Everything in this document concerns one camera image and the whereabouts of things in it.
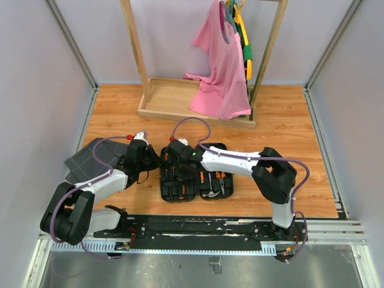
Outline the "black orange screwdriver handle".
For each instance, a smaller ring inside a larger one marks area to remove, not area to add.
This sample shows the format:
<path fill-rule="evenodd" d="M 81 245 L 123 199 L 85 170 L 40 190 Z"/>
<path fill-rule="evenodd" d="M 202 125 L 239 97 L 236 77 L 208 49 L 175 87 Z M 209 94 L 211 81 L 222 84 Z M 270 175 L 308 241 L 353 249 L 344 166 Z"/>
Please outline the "black orange screwdriver handle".
<path fill-rule="evenodd" d="M 185 184 L 178 185 L 178 200 L 185 200 L 186 198 L 186 186 Z"/>

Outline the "silver orange utility knife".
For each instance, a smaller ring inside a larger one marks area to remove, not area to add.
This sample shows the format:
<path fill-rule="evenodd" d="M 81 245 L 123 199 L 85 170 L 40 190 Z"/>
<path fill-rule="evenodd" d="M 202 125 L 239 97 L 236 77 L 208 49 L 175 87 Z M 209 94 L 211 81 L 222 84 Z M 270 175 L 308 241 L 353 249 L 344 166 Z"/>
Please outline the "silver orange utility knife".
<path fill-rule="evenodd" d="M 200 183 L 201 184 L 205 183 L 205 177 L 204 177 L 204 173 L 203 172 L 200 172 Z"/>

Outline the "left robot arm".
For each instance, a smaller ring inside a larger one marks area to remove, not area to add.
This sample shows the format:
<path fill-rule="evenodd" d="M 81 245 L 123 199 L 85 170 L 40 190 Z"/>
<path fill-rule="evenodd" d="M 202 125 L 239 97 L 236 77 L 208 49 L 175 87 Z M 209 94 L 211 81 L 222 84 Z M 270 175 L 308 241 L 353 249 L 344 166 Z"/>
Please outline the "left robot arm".
<path fill-rule="evenodd" d="M 147 133 L 127 135 L 126 152 L 115 165 L 96 155 L 104 143 L 100 139 L 92 148 L 93 159 L 106 171 L 84 182 L 63 182 L 56 188 L 40 221 L 40 230 L 50 234 L 56 243 L 77 245 L 94 232 L 108 230 L 120 238 L 128 232 L 127 214 L 114 206 L 95 210 L 94 205 L 106 197 L 138 183 L 141 173 L 159 168 L 160 158 L 148 142 Z"/>

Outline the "claw hammer black grip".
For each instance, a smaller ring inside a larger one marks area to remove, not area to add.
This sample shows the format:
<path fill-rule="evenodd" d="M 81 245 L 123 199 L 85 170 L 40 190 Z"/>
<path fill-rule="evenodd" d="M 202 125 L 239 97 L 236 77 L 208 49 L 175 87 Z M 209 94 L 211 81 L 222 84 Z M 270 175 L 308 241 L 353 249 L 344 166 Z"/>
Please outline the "claw hammer black grip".
<path fill-rule="evenodd" d="M 208 173 L 208 179 L 209 179 L 209 192 L 208 193 L 203 193 L 202 197 L 204 197 L 204 198 L 216 197 L 217 195 L 219 195 L 221 193 L 221 191 L 220 190 L 215 191 L 213 189 L 212 176 L 211 176 L 210 172 Z"/>

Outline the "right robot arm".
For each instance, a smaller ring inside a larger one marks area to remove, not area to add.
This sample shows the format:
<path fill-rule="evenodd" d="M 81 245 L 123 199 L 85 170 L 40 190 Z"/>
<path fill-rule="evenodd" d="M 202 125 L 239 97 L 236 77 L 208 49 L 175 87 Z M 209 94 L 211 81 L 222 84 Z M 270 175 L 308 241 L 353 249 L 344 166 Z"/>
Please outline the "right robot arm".
<path fill-rule="evenodd" d="M 279 240 L 292 235 L 297 171 L 276 150 L 265 147 L 261 152 L 236 152 L 208 144 L 192 147 L 184 139 L 175 139 L 164 151 L 184 177 L 218 171 L 251 178 L 272 204 L 272 234 Z"/>

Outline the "orange black pliers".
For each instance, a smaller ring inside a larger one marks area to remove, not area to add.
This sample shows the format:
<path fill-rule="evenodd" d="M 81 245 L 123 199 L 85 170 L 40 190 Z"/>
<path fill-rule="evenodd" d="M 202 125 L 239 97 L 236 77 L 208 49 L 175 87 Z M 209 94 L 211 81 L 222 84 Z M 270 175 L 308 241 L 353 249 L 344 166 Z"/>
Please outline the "orange black pliers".
<path fill-rule="evenodd" d="M 215 177 L 219 180 L 222 194 L 225 195 L 225 183 L 224 183 L 224 178 L 226 177 L 225 172 L 216 171 Z"/>

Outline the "black plastic tool case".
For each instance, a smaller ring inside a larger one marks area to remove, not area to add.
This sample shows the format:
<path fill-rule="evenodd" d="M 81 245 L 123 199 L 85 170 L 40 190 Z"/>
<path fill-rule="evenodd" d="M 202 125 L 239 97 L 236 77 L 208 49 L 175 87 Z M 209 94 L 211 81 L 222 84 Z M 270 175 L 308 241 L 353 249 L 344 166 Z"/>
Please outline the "black plastic tool case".
<path fill-rule="evenodd" d="M 209 192 L 209 179 L 208 179 L 208 173 L 206 171 L 202 171 L 204 173 L 205 177 L 205 183 L 200 183 L 200 172 L 198 172 L 196 175 L 192 176 L 179 176 L 177 170 L 175 169 L 175 181 L 171 181 L 170 177 L 172 174 L 172 166 L 175 167 L 174 162 L 172 161 L 171 157 L 169 156 L 169 180 L 167 181 L 165 179 L 165 166 L 164 166 L 164 154 L 165 154 L 165 148 L 161 150 L 161 160 L 162 163 L 160 164 L 160 194 L 161 198 L 166 202 L 188 202 L 193 199 L 195 199 L 197 196 L 200 196 L 201 198 L 205 200 L 217 200 L 217 199 L 225 199 L 233 195 L 234 193 L 234 181 L 233 181 L 233 175 L 230 173 L 225 173 L 226 177 L 224 178 L 225 183 L 225 195 L 222 194 L 222 192 L 213 198 L 204 198 L 202 197 L 203 193 Z M 213 183 L 213 189 L 215 191 L 220 190 L 220 183 L 219 180 L 215 177 L 215 172 L 210 172 L 212 176 L 212 183 Z M 185 184 L 186 186 L 186 198 L 185 200 L 178 200 L 178 185 L 179 184 Z"/>

